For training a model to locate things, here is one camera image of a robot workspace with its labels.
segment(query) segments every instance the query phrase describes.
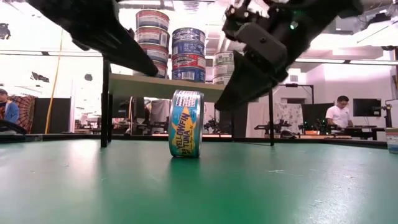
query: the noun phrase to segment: black robotic arm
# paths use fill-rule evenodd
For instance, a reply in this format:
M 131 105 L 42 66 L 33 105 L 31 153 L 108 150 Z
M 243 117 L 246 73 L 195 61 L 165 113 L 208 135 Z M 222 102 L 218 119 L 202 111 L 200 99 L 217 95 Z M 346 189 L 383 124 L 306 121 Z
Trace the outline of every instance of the black robotic arm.
M 243 55 L 234 51 L 234 72 L 215 104 L 220 111 L 266 95 L 287 78 L 288 67 L 336 16 L 358 16 L 364 10 L 359 0 L 263 1 L 269 17 L 248 10 L 251 0 L 225 12 L 226 37 L 246 46 Z

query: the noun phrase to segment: stack of tuna cans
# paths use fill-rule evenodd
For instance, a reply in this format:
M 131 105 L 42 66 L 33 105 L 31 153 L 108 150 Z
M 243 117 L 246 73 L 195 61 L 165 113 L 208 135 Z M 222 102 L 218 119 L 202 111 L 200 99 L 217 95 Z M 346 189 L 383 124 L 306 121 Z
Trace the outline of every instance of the stack of tuna cans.
M 179 28 L 172 33 L 172 79 L 206 81 L 205 33 L 195 28 Z
M 213 84 L 226 85 L 234 72 L 234 55 L 232 52 L 220 52 L 214 55 Z
M 136 41 L 147 55 L 154 61 L 159 72 L 158 78 L 167 77 L 167 61 L 169 60 L 170 34 L 169 17 L 159 11 L 145 9 L 136 14 Z M 133 72 L 133 75 L 145 75 Z

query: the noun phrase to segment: wooden shelf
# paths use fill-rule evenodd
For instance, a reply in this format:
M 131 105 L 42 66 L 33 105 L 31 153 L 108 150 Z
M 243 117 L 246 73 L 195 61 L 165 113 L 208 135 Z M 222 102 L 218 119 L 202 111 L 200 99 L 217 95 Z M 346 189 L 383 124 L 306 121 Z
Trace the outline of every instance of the wooden shelf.
M 194 83 L 133 75 L 109 75 L 109 92 L 114 96 L 135 96 L 171 99 L 175 90 L 199 91 L 205 102 L 214 103 L 221 96 L 224 85 Z

